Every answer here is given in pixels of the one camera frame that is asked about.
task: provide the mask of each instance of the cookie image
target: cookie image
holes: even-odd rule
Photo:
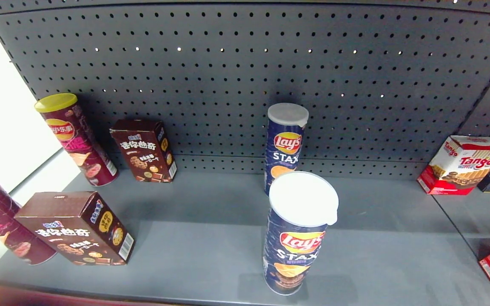
[[[293,169],[288,169],[287,167],[284,167],[282,165],[276,165],[270,170],[270,174],[273,176],[273,178],[277,178],[281,174],[287,173],[287,172],[292,172],[294,171]]]
[[[160,147],[162,147],[162,151],[164,151],[164,152],[168,149],[168,139],[167,138],[164,138],[164,140],[160,144]]]
[[[124,231],[121,228],[115,228],[113,230],[113,244],[115,246],[119,245],[124,238]]]
[[[98,253],[98,252],[89,252],[88,253],[88,256],[94,257],[94,258],[101,258],[101,257],[103,257],[103,255],[100,254],[100,253]]]
[[[141,161],[141,159],[139,159],[137,156],[132,156],[130,158],[130,163],[132,163],[132,165],[134,165],[134,167],[139,168],[139,169],[146,169],[146,167],[148,166],[147,163]]]

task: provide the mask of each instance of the chocolate chip cookie image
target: chocolate chip cookie image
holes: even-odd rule
[[[134,165],[134,167],[137,167],[139,169],[146,169],[146,167],[148,166],[147,163],[141,161],[137,156],[132,156],[130,158],[130,163]]]
[[[82,255],[84,254],[84,250],[82,249],[76,249],[76,248],[72,248],[66,244],[58,244],[57,245],[58,249],[59,250],[62,250],[66,253],[69,253],[69,254],[73,254],[73,255]]]

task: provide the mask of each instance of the potato chip can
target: potato chip can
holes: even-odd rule
[[[35,110],[58,138],[93,186],[103,186],[118,176],[117,167],[94,138],[73,93],[58,93],[40,99]]]
[[[278,103],[270,106],[268,118],[264,171],[266,194],[270,194],[270,186],[275,178],[298,167],[309,112],[297,104]]]
[[[56,254],[14,219],[20,206],[0,186],[0,241],[29,265],[38,265]]]
[[[292,191],[289,202],[290,190],[303,191]],[[276,294],[291,295],[300,289],[319,255],[328,225],[338,220],[338,194],[320,176],[295,171],[275,179],[269,197],[264,280]],[[308,204],[307,210],[302,203]]]

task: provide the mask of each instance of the gray metal shelf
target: gray metal shelf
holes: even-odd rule
[[[469,196],[434,196],[455,223],[478,259],[490,254],[490,193],[475,189]]]
[[[262,278],[269,203],[253,174],[181,171],[171,184],[141,184],[124,170],[97,190],[136,237],[129,265],[74,266],[57,255],[31,267],[7,253],[0,283],[197,305],[490,305],[474,254],[415,182],[328,180],[340,195],[340,219],[290,297]],[[93,188],[80,176],[67,190]]]

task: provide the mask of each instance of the wafer image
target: wafer image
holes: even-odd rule
[[[434,175],[436,176],[436,178],[441,178],[441,176],[443,176],[445,170],[436,164],[436,165],[432,166],[432,172],[434,172]]]
[[[490,169],[483,169],[479,171],[472,171],[466,173],[449,172],[447,176],[444,176],[442,180],[465,186],[466,188],[472,187],[483,180],[483,178],[490,172]]]

